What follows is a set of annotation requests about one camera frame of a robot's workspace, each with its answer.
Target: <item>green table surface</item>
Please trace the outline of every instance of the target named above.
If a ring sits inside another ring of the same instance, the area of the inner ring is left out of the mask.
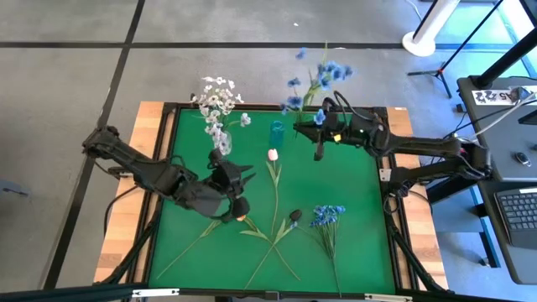
[[[235,111],[231,120],[240,118]],[[228,159],[235,164],[251,164],[257,175],[248,183],[251,218],[270,238],[274,214],[274,186],[265,164],[269,150],[270,123],[285,125],[284,143],[279,150],[282,165],[279,181],[279,210],[274,235],[289,213],[300,209],[300,226],[309,227],[316,205],[345,206],[340,217],[336,266],[343,293],[393,294],[394,278],[388,251],[388,239],[381,204],[377,165],[363,150],[327,143],[322,161],[313,161],[315,145],[307,138],[295,136],[295,116],[280,112],[248,111],[252,124],[229,129],[232,152]],[[186,167],[201,178],[206,168],[212,141],[204,132],[205,120],[195,109],[180,111],[173,154],[180,154]],[[186,211],[165,200],[153,255],[149,285],[191,289],[242,290],[255,268],[270,249],[261,238],[240,234],[245,222],[222,224],[198,241],[170,269],[157,278],[211,223],[194,211]],[[336,293],[331,262],[322,248],[306,233],[294,229],[277,245],[296,272],[296,279],[272,250],[248,289]]]

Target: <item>small vase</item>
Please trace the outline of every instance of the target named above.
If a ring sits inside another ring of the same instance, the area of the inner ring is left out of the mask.
[[[281,121],[273,121],[270,123],[270,148],[279,149],[284,144],[285,127]]]

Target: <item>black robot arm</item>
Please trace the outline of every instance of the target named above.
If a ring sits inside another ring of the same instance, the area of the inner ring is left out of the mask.
[[[334,94],[339,102],[341,94],[337,91]],[[381,181],[388,182],[392,193],[399,192],[402,196],[406,196],[408,189],[416,182],[437,180],[452,175],[460,175],[470,180],[485,179],[492,171],[490,153],[475,143],[458,138],[400,137],[392,134],[377,115],[351,107],[348,107],[352,112],[350,122],[347,122],[347,117],[342,121],[341,114],[338,113],[345,112],[345,107],[338,106],[328,97],[323,101],[322,109],[326,120],[321,125],[313,121],[298,122],[294,125],[294,130],[316,143],[314,160],[321,160],[324,156],[325,142],[364,148],[373,157],[393,153],[445,159],[436,164],[414,169],[403,167],[381,169]]]
[[[241,197],[244,185],[254,176],[242,178],[242,172],[252,166],[238,166],[222,158],[218,149],[209,154],[211,175],[198,180],[198,175],[184,164],[168,160],[152,160],[119,138],[115,127],[95,129],[82,144],[84,153],[94,159],[112,159],[133,174],[135,183],[152,193],[174,200],[187,210],[222,221],[246,215],[248,201]],[[226,213],[215,216],[223,200],[229,200]]]

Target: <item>white sticker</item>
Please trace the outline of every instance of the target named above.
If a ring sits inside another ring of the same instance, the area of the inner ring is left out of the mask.
[[[529,93],[537,91],[537,86],[522,86]],[[511,91],[506,90],[482,90],[472,91],[473,99],[477,105],[512,106]]]

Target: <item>concrete floor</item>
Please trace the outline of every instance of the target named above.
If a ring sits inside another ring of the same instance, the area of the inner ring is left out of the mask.
[[[425,15],[430,4],[415,3]],[[136,4],[136,0],[2,0],[0,42],[123,42]],[[490,8],[459,5],[437,42],[460,43]],[[398,43],[418,23],[404,0],[340,0],[336,4],[153,0],[145,4],[134,40]],[[498,14],[472,43],[510,43]],[[202,76],[233,79],[247,102],[281,102],[289,94],[285,82],[294,76],[307,77],[307,67],[315,68],[322,56],[321,50],[310,50],[305,60],[296,61],[296,51],[132,49],[109,124],[128,138],[140,101],[184,102],[192,91],[200,90]],[[0,48],[0,179],[32,191],[30,198],[0,195],[0,292],[39,287],[80,171],[81,142],[95,126],[119,53],[119,49]],[[461,118],[453,110],[460,102],[458,96],[449,100],[439,81],[405,73],[435,69],[451,53],[439,50],[431,57],[418,58],[399,49],[334,49],[329,56],[358,71],[352,84],[337,87],[352,105],[407,107],[416,135],[438,137],[451,131]],[[451,90],[455,92],[457,78],[483,72],[500,56],[478,50],[460,53],[446,70]],[[506,72],[510,75],[527,73],[517,63]],[[102,217],[116,187],[117,181],[94,170],[59,286],[91,283],[101,250]],[[435,212],[435,223],[445,225],[442,219],[446,218],[437,212],[441,211]],[[513,284],[505,268],[481,268],[472,258],[453,252],[459,247],[484,256],[472,235],[450,232],[439,234],[439,240],[448,282],[457,293],[524,300],[537,297],[536,287]],[[505,284],[516,296],[493,290]]]

